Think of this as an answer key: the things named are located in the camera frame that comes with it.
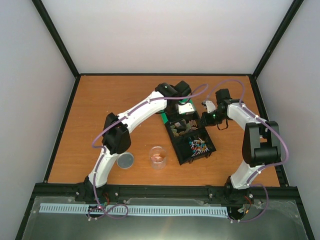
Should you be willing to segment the silver jar lid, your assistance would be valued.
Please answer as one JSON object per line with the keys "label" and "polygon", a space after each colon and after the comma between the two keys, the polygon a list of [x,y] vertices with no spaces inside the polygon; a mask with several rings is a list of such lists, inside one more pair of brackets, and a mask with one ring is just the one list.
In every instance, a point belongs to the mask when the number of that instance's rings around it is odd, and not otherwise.
{"label": "silver jar lid", "polygon": [[116,160],[116,163],[121,169],[129,169],[134,164],[134,156],[130,152],[124,152],[120,154]]}

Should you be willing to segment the black popsicle candy bin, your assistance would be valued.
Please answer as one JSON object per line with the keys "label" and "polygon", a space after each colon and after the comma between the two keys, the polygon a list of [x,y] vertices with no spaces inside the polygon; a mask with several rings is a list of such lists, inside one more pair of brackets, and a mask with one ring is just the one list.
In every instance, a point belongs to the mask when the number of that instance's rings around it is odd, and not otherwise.
{"label": "black popsicle candy bin", "polygon": [[174,122],[167,121],[164,126],[172,143],[181,141],[185,138],[194,139],[200,137],[201,139],[204,139],[208,135],[205,127],[201,125],[199,118],[187,117]]}

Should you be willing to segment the green candy bin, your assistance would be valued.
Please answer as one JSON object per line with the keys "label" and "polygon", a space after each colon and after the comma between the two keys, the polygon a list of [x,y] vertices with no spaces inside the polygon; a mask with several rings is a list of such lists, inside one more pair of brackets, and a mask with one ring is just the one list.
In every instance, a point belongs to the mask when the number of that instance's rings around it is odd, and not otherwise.
{"label": "green candy bin", "polygon": [[[189,99],[182,99],[182,100],[168,100],[168,105],[174,105],[174,104],[176,104],[176,105],[184,105],[186,103],[192,103],[193,104],[193,102],[192,102],[192,100],[190,98]],[[178,121],[184,119],[185,117],[189,117],[192,114],[182,114],[180,117],[167,117],[166,116],[166,108],[164,110],[160,111],[160,115],[161,115],[162,120],[163,120],[164,123],[178,122]]]}

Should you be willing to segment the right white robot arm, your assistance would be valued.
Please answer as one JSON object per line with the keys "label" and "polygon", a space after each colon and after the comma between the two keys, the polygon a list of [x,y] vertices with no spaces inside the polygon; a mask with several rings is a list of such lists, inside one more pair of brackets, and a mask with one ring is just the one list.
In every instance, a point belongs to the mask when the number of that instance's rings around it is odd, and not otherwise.
{"label": "right white robot arm", "polygon": [[248,188],[263,169],[281,158],[279,125],[275,121],[259,118],[249,110],[240,99],[232,99],[227,88],[215,93],[216,104],[211,100],[204,100],[200,123],[205,127],[213,127],[225,121],[237,123],[243,130],[242,158],[240,166],[226,180],[223,196],[229,203],[237,203],[248,194]]}

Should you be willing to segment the black lollipop candy bin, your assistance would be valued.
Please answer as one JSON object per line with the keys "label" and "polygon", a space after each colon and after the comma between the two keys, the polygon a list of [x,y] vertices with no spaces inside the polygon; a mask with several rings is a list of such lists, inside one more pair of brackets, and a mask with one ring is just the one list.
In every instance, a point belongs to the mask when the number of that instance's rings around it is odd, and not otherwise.
{"label": "black lollipop candy bin", "polygon": [[217,151],[206,131],[178,137],[172,141],[172,146],[180,165],[208,158]]}

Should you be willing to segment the clear plastic jar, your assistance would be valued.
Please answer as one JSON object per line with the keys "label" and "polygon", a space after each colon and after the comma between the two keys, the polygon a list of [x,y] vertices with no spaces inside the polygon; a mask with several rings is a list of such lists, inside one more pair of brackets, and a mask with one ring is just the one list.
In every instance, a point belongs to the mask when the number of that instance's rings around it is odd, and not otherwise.
{"label": "clear plastic jar", "polygon": [[154,146],[149,151],[149,161],[155,170],[163,169],[167,164],[167,152],[161,146]]}

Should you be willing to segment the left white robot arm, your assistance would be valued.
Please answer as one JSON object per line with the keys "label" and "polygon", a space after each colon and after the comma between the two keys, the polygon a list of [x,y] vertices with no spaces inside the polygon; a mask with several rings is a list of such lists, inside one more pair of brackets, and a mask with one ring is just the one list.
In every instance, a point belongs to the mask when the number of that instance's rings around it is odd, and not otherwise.
{"label": "left white robot arm", "polygon": [[144,100],[132,108],[119,113],[109,113],[103,131],[93,140],[92,147],[100,149],[99,157],[91,173],[85,179],[86,195],[92,201],[103,198],[108,175],[117,158],[131,146],[130,134],[152,115],[163,111],[168,118],[180,116],[179,103],[189,99],[191,88],[185,81],[176,85],[159,84]]}

